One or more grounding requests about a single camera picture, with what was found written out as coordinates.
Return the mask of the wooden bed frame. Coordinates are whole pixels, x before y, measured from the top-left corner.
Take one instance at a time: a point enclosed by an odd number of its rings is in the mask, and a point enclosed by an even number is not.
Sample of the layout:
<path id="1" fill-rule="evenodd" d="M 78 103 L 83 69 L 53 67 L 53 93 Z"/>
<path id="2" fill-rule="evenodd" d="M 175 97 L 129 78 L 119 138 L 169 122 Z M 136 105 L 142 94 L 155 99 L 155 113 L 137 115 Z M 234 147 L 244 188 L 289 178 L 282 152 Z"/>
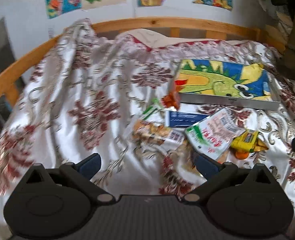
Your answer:
<path id="1" fill-rule="evenodd" d="M 0 134 L 0 162 L 13 177 L 33 163 L 120 155 L 127 119 L 164 97 L 181 59 L 270 64 L 269 48 L 248 40 L 167 37 L 187 18 L 91 24 L 85 18 L 0 73 L 0 97 L 12 113 Z"/>

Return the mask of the orange red snack packet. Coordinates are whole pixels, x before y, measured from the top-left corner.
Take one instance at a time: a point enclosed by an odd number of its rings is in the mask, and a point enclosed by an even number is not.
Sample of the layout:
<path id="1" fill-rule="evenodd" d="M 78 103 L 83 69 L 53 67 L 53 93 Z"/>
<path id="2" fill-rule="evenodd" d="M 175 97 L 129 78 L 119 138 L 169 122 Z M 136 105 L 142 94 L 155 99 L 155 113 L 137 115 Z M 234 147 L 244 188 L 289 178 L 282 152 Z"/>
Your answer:
<path id="1" fill-rule="evenodd" d="M 167 94 L 162 97 L 161 101 L 166 108 L 174 107 L 175 110 L 180 109 L 180 97 L 175 83 L 170 86 Z"/>

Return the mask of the dinosaur painted tray box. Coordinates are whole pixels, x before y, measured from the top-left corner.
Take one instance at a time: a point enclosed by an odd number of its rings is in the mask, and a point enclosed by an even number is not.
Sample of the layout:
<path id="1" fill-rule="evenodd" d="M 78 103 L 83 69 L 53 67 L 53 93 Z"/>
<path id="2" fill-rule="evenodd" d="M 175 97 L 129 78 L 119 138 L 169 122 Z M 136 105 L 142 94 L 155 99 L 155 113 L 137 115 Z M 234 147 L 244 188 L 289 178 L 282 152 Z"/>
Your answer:
<path id="1" fill-rule="evenodd" d="M 174 81 L 180 102 L 276 111 L 280 101 L 261 64 L 183 59 Z"/>

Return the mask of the blue white snack packet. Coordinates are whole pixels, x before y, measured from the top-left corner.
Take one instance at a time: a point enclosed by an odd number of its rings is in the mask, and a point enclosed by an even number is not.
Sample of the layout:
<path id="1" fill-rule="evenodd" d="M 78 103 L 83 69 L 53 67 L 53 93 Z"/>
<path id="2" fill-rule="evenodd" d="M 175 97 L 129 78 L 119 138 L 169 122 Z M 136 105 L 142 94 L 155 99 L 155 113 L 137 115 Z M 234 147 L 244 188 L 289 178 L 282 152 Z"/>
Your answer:
<path id="1" fill-rule="evenodd" d="M 164 124 L 171 128 L 187 128 L 207 117 L 209 115 L 166 110 Z"/>

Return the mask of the mixed nuts clear packet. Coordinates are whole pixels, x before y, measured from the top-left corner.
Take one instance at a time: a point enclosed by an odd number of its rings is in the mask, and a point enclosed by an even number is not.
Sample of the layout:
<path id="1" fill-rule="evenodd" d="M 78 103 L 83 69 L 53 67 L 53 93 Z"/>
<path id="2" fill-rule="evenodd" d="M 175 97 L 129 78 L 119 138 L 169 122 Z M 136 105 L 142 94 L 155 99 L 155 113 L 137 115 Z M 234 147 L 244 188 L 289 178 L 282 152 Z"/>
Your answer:
<path id="1" fill-rule="evenodd" d="M 175 150 L 185 140 L 185 136 L 181 132 L 164 125 L 143 120 L 138 120 L 134 123 L 132 138 L 140 142 L 162 146 L 166 150 Z"/>

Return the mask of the orange round snack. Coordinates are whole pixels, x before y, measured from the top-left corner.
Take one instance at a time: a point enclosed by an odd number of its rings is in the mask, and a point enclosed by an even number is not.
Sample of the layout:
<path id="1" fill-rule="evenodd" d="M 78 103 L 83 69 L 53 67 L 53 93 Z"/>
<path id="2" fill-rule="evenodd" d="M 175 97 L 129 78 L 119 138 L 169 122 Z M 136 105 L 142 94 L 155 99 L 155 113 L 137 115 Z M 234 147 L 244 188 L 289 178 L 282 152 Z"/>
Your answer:
<path id="1" fill-rule="evenodd" d="M 239 160 L 247 159 L 248 156 L 249 156 L 249 152 L 245 152 L 245 151 L 236 151 L 235 152 L 235 157 Z"/>

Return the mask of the green white snack packet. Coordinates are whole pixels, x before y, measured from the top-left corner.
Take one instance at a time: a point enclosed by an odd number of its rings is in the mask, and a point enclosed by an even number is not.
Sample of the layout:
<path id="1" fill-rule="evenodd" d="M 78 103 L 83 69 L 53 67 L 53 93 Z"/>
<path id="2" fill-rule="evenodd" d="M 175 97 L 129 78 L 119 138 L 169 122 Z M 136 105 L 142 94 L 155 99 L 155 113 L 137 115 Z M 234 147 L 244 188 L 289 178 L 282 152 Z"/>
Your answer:
<path id="1" fill-rule="evenodd" d="M 152 100 L 151 105 L 141 113 L 139 120 L 164 124 L 165 108 L 158 98 Z"/>

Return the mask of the yellow green snack packet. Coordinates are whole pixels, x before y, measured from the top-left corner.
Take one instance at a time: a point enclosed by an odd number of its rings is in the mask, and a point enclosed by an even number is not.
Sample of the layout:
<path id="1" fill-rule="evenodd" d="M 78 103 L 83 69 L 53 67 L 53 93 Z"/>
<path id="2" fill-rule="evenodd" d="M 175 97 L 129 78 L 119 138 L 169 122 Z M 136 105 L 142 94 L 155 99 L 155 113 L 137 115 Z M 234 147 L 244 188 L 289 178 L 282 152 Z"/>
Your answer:
<path id="1" fill-rule="evenodd" d="M 268 150 L 269 148 L 259 139 L 258 135 L 258 131 L 247 129 L 243 134 L 232 140 L 231 148 L 248 153 Z"/>

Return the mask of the floral satin bedspread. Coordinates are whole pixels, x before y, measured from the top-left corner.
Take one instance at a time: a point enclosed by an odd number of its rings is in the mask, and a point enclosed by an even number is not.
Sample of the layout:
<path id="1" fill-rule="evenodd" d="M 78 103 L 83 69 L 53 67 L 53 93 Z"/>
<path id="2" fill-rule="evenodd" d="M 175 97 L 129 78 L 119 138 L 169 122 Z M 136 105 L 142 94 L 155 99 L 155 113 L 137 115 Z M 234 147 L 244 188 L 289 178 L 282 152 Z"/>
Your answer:
<path id="1" fill-rule="evenodd" d="M 295 86 L 277 76 L 278 58 L 274 48 L 254 41 L 188 42 L 148 30 L 108 40 L 97 36 L 88 19 L 75 22 L 37 64 L 0 135 L 0 239 L 11 236 L 4 205 L 33 163 L 57 168 L 98 153 L 102 166 L 93 182 L 116 197 L 182 197 L 204 183 L 187 143 L 164 151 L 124 134 L 134 115 L 167 95 L 187 59 L 209 61 L 214 70 L 221 61 L 245 66 L 246 74 L 235 75 L 244 95 L 253 92 L 251 81 L 259 73 L 269 75 L 282 99 L 276 111 L 228 109 L 238 126 L 257 130 L 268 149 L 245 160 L 226 153 L 223 161 L 267 166 L 294 206 L 287 234 L 295 238 Z"/>

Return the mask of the pink white snack packet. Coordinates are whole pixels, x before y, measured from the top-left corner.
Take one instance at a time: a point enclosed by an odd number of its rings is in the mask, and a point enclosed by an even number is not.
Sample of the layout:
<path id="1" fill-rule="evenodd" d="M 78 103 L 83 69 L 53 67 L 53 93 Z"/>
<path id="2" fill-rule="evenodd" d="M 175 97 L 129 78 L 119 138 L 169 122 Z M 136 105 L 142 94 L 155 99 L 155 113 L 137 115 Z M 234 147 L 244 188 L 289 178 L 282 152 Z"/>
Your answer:
<path id="1" fill-rule="evenodd" d="M 230 113 L 226 108 L 220 109 L 184 130 L 196 152 L 216 160 L 230 147 L 234 138 L 244 133 L 245 129 L 234 123 Z"/>

